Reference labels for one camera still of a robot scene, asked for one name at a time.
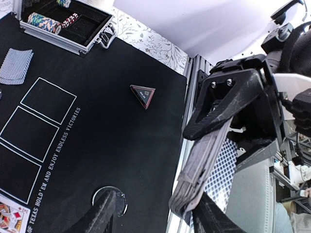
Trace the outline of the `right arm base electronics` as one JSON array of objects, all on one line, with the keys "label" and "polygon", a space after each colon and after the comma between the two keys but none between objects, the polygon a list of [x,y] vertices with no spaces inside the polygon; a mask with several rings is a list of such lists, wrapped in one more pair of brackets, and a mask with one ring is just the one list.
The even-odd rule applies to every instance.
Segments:
[{"label": "right arm base electronics", "polygon": [[270,173],[276,182],[276,200],[306,202],[311,186],[311,138],[296,131],[293,120],[284,123],[285,137],[272,159]]}]

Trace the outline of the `clear dealer button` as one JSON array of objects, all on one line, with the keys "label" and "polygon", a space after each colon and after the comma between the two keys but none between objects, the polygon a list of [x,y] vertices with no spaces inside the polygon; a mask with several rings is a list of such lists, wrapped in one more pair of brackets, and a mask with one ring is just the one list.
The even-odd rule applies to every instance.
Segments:
[{"label": "clear dealer button", "polygon": [[128,208],[125,194],[115,186],[103,186],[96,189],[91,198],[91,205],[103,202],[108,207],[113,207],[118,217],[123,216]]}]

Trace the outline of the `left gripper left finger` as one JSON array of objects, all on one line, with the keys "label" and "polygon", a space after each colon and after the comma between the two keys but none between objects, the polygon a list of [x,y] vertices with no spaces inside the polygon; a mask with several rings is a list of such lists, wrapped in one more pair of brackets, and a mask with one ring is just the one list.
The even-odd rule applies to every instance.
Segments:
[{"label": "left gripper left finger", "polygon": [[92,206],[75,224],[68,228],[69,233],[112,233],[115,211],[106,208],[101,202]]}]

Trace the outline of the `red black triangle card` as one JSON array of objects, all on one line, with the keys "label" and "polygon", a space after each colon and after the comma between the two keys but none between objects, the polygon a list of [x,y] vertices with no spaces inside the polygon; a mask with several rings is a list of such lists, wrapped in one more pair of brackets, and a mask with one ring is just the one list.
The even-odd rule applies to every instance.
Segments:
[{"label": "red black triangle card", "polygon": [[143,108],[147,110],[156,89],[138,85],[130,85],[130,89],[133,92],[133,94],[137,97]]}]

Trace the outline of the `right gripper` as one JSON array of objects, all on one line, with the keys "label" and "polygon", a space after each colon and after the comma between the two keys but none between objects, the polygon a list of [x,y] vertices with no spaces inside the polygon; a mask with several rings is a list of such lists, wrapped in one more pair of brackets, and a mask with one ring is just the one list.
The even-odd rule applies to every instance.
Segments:
[{"label": "right gripper", "polygon": [[197,140],[221,128],[234,117],[233,128],[245,127],[241,135],[230,135],[240,143],[282,144],[284,115],[272,70],[265,55],[218,62],[200,90],[183,137]]}]

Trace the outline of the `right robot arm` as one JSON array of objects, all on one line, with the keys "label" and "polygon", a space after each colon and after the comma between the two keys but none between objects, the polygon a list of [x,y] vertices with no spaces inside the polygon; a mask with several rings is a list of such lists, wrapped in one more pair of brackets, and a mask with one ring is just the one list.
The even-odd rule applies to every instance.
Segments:
[{"label": "right robot arm", "polygon": [[286,136],[284,113],[296,131],[311,134],[311,24],[286,21],[293,0],[272,15],[263,33],[262,54],[218,62],[199,84],[193,114],[183,130],[187,140],[226,137],[250,150]]}]

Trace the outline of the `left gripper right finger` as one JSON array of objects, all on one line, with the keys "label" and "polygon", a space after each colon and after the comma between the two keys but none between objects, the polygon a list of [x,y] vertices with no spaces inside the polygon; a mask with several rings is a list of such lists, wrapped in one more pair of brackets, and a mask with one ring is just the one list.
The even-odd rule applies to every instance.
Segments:
[{"label": "left gripper right finger", "polygon": [[192,218],[195,233],[245,233],[206,193],[203,193],[198,205],[192,210]]}]

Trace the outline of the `blue playing card deck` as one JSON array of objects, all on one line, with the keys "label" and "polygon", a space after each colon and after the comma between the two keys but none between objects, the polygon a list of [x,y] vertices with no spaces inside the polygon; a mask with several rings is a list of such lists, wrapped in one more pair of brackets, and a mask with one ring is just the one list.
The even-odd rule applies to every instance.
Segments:
[{"label": "blue playing card deck", "polygon": [[198,205],[232,120],[230,118],[220,129],[195,141],[169,200],[169,208],[175,215],[183,218]]}]

